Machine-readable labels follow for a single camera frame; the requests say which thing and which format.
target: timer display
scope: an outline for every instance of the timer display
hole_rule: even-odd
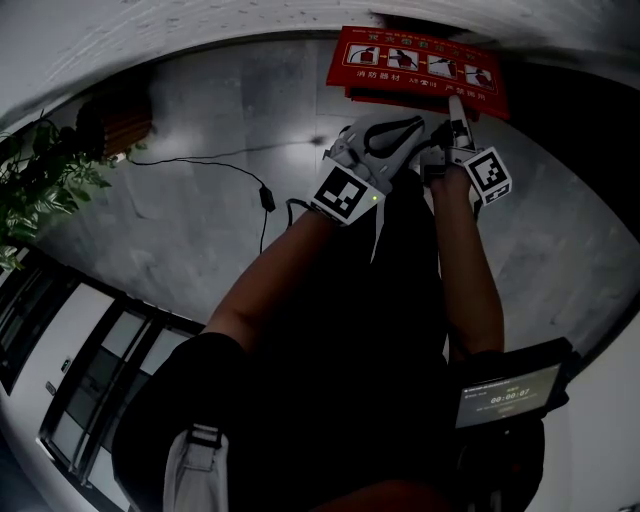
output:
[[[463,389],[456,428],[489,423],[544,407],[560,365]]]

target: wire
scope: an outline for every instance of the wire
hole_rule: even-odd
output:
[[[264,233],[267,230],[267,217],[269,216],[269,210],[264,211],[264,224],[262,225],[262,234],[260,235],[260,254],[262,254],[262,244],[264,242]]]
[[[206,156],[199,156],[199,157],[195,157],[195,158],[201,158],[201,159],[205,159],[207,158]],[[260,178],[258,178],[255,174],[249,172],[249,171],[245,171],[244,169],[240,169],[240,167],[236,167],[235,165],[231,165],[231,164],[223,164],[222,162],[199,162],[198,160],[193,160],[192,157],[180,157],[180,158],[170,158],[169,160],[158,160],[157,162],[136,162],[135,160],[129,160],[129,162],[131,162],[133,165],[158,165],[158,164],[167,164],[170,162],[187,162],[190,164],[198,164],[198,165],[219,165],[221,167],[229,167],[231,169],[235,169],[236,171],[240,171],[244,174],[247,174],[248,176],[251,176],[254,180],[256,180],[258,183],[260,183],[260,185],[267,187],[264,184],[264,181],[262,181]]]
[[[478,216],[480,215],[480,209],[482,208],[482,201],[478,199],[473,205],[473,218],[478,223]]]
[[[258,151],[266,151],[268,149],[277,149],[277,148],[284,148],[287,146],[300,146],[302,144],[315,144],[315,142],[313,140],[304,140],[304,141],[298,141],[298,142],[283,142],[281,144],[265,144],[264,146],[255,146],[252,148],[243,148],[243,149],[238,149],[236,151],[229,151],[228,153],[218,153],[217,155],[211,155],[211,156],[188,156],[188,157],[184,157],[184,158],[188,158],[190,160],[213,160],[214,158],[222,158],[225,156],[236,156],[236,155],[241,155],[242,153],[256,153]]]
[[[298,206],[302,206],[303,208],[306,208],[307,210],[311,210],[311,206],[309,206],[307,203],[305,203],[304,201],[302,201],[300,199],[295,199],[293,197],[291,199],[287,199],[287,201],[286,201],[287,214],[289,215],[289,221],[287,222],[287,229],[289,229],[291,227],[291,225],[293,224],[293,211],[291,210],[291,205],[292,204],[297,204]]]
[[[208,157],[204,157],[204,156],[199,156],[199,157],[185,157],[185,158],[170,158],[168,160],[158,160],[157,162],[136,162],[135,160],[129,160],[129,162],[131,162],[133,165],[139,165],[139,166],[149,166],[149,165],[158,165],[158,164],[166,164],[166,163],[170,163],[170,162],[186,162],[186,163],[190,163],[190,164],[198,164],[198,165],[219,165],[220,167],[228,167],[230,169],[234,169],[236,171],[239,171],[243,174],[246,174],[247,176],[251,176],[254,180],[256,180],[258,183],[260,183],[260,185],[262,185],[264,188],[269,189],[269,187],[267,187],[264,184],[264,181],[262,181],[260,178],[258,178],[255,174],[253,174],[252,172],[249,171],[245,171],[244,169],[241,169],[240,167],[236,167],[235,165],[231,165],[231,164],[224,164],[222,162],[200,162],[198,160],[193,160],[193,158],[199,158],[199,159],[205,159]],[[267,218],[269,215],[269,211],[265,208],[264,209],[264,224],[262,225],[262,234],[260,235],[260,254],[262,254],[262,245],[264,243],[264,234],[267,230]]]

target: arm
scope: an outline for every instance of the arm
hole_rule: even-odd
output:
[[[469,352],[502,352],[502,305],[469,204],[470,185],[459,167],[431,184],[445,307],[451,334]],[[461,359],[449,346],[452,360]]]
[[[226,334],[250,351],[335,229],[323,215],[305,212],[240,276],[204,332]]]

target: concrete wall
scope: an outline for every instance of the concrete wall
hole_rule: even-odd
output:
[[[640,315],[569,393],[571,512],[640,502]]]
[[[52,512],[18,464],[1,433],[0,497],[2,497],[2,512]]]
[[[640,502],[640,315],[545,418],[545,474],[529,512],[614,512]]]
[[[111,297],[81,284],[45,330],[7,396],[0,387],[0,428],[22,469],[56,512],[95,512],[49,460],[36,437],[64,374],[62,363],[74,358],[100,318]]]
[[[472,30],[515,52],[638,83],[633,0],[7,0],[0,129],[152,58],[239,36],[380,25],[376,13]]]

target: red sign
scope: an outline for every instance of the red sign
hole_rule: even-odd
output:
[[[445,111],[457,94],[472,111],[509,118],[498,60],[484,50],[435,37],[344,27],[327,85],[347,96]],[[439,98],[440,101],[429,101]]]

